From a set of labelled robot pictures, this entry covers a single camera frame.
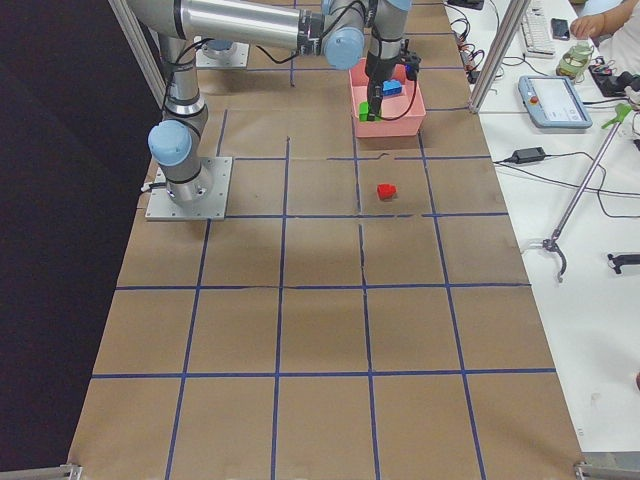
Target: keyboard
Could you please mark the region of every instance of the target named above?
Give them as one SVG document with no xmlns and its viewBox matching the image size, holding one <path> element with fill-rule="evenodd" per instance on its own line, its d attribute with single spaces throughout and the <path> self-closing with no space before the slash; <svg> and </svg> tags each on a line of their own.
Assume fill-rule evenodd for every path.
<svg viewBox="0 0 640 480">
<path fill-rule="evenodd" d="M 527 57 L 553 58 L 556 48 L 549 32 L 549 22 L 542 10 L 541 0 L 531 0 L 520 22 L 520 33 Z"/>
</svg>

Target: human hand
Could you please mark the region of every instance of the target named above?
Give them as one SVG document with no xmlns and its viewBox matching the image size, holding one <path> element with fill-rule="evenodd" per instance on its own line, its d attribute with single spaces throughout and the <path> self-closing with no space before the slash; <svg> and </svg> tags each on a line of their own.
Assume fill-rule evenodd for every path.
<svg viewBox="0 0 640 480">
<path fill-rule="evenodd" d="M 584 40 L 589 37 L 600 36 L 600 32 L 604 29 L 604 15 L 585 15 L 571 23 L 571 33 L 578 40 Z"/>
</svg>

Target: black wall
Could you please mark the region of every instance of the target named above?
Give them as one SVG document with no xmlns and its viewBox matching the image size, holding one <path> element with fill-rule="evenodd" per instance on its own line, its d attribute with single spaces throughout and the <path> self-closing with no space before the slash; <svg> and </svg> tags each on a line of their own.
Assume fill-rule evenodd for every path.
<svg viewBox="0 0 640 480">
<path fill-rule="evenodd" d="M 0 471 L 64 463 L 157 105 L 107 0 L 3 2 Z"/>
</svg>

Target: pink plastic basket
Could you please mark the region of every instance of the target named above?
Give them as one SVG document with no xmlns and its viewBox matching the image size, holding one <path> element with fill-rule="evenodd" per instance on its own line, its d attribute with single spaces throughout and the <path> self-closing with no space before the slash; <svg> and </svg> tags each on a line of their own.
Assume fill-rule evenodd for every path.
<svg viewBox="0 0 640 480">
<path fill-rule="evenodd" d="M 427 115 L 420 86 L 407 81 L 403 65 L 396 65 L 393 78 L 402 84 L 402 93 L 382 100 L 382 115 L 387 118 L 402 115 L 411 102 L 413 86 L 418 89 L 416 99 L 411 110 L 404 117 L 393 121 L 361 122 L 359 109 L 362 102 L 367 101 L 367 83 L 369 78 L 364 73 L 365 59 L 349 70 L 349 84 L 351 87 L 351 114 L 354 119 L 356 137 L 406 137 L 418 133 L 422 120 Z"/>
</svg>

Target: white desk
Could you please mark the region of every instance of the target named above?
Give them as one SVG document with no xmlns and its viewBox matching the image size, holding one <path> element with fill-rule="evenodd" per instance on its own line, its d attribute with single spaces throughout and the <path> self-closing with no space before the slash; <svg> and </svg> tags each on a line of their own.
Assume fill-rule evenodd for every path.
<svg viewBox="0 0 640 480">
<path fill-rule="evenodd" d="M 502 17 L 508 2 L 494 1 Z M 543 0 L 543 8 L 548 20 L 575 18 L 566 0 Z M 452 20 L 460 16 L 447 11 Z M 488 49 L 496 27 L 490 2 L 481 12 L 464 12 L 471 22 L 468 41 Z M 520 42 L 516 36 L 509 55 L 521 56 Z M 553 73 L 572 43 L 556 41 L 555 59 L 530 61 L 538 70 Z M 505 67 L 504 76 L 493 84 L 496 91 L 482 105 L 480 119 L 493 160 L 538 146 L 547 153 L 585 150 L 595 155 L 607 134 L 600 126 L 613 117 L 613 110 L 589 110 L 594 126 L 583 133 L 544 133 L 524 113 L 517 92 L 518 78 L 533 74 L 527 65 Z M 583 101 L 603 99 L 588 74 L 577 91 Z M 609 172 L 605 188 L 640 192 L 640 152 L 633 138 L 629 118 L 602 162 Z M 575 156 L 525 168 L 579 184 L 588 167 L 588 159 Z M 497 167 L 497 172 L 520 245 L 548 238 L 574 190 L 503 167 Z M 600 178 L 596 173 L 592 185 L 599 185 Z M 603 198 L 613 214 L 640 215 L 640 199 Z M 585 194 L 558 243 L 568 259 L 561 285 L 555 279 L 559 269 L 555 255 L 528 250 L 523 260 L 581 448 L 585 452 L 640 451 L 640 392 L 635 386 L 640 371 L 640 267 L 623 267 L 623 274 L 616 275 L 606 263 L 607 253 L 640 252 L 640 219 L 607 218 L 596 196 Z"/>
</svg>

